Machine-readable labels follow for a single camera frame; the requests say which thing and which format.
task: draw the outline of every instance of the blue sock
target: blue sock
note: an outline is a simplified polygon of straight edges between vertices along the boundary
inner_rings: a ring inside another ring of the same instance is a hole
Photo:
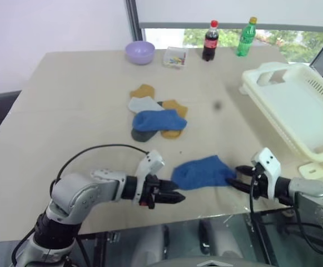
[[[214,155],[181,164],[173,170],[171,180],[180,189],[192,190],[205,186],[227,186],[225,178],[235,177],[236,173]]]
[[[181,118],[176,110],[142,111],[133,120],[137,131],[183,130],[187,121]]]

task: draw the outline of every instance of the purple bowl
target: purple bowl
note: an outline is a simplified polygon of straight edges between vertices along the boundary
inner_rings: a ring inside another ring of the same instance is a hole
[[[145,65],[153,60],[155,46],[146,41],[132,42],[126,46],[126,54],[130,62]]]

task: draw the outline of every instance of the table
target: table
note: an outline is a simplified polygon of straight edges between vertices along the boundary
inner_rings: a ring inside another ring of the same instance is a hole
[[[123,51],[55,52],[43,58],[0,127],[0,241],[21,239],[49,202],[49,185],[60,167],[77,152],[96,144],[126,143],[158,150],[169,179],[175,166],[217,154],[230,167],[249,164],[268,146],[282,163],[282,175],[298,176],[297,159],[249,97],[238,92],[244,70],[284,58],[275,47],[253,47],[246,58],[219,48],[212,62],[190,50],[187,67],[163,67],[164,51],[147,66],[126,61]],[[177,140],[157,134],[147,143],[131,138],[129,92],[142,83],[156,89],[155,99],[175,99],[188,107],[188,125]],[[221,102],[215,111],[214,102]],[[133,175],[142,154],[123,148],[91,151],[65,173],[88,175],[109,168]],[[248,211],[249,196],[231,187],[183,191],[177,205],[155,210],[130,201],[96,206],[80,233],[126,229]],[[255,210],[278,207],[261,199]]]

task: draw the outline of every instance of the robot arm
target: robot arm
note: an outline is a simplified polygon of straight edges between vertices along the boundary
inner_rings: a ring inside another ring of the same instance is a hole
[[[281,177],[280,163],[268,148],[257,153],[252,163],[254,167],[238,166],[242,174],[256,180],[254,199],[260,196],[273,199],[287,206],[294,206],[308,214],[313,214],[323,228],[323,182],[303,178]],[[239,180],[227,179],[233,187],[250,193],[251,186]]]
[[[155,173],[163,166],[162,157],[154,150],[140,162],[136,176],[107,169],[92,171],[91,177],[66,175],[54,185],[51,201],[39,216],[17,266],[36,263],[62,266],[83,221],[102,202],[130,199],[153,209],[155,203],[183,201],[185,197],[174,191],[176,184],[156,177]]]

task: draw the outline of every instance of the clear plastic container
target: clear plastic container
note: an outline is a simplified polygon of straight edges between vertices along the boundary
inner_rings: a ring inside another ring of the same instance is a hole
[[[172,68],[184,68],[186,66],[188,49],[168,47],[164,56],[163,64]]]

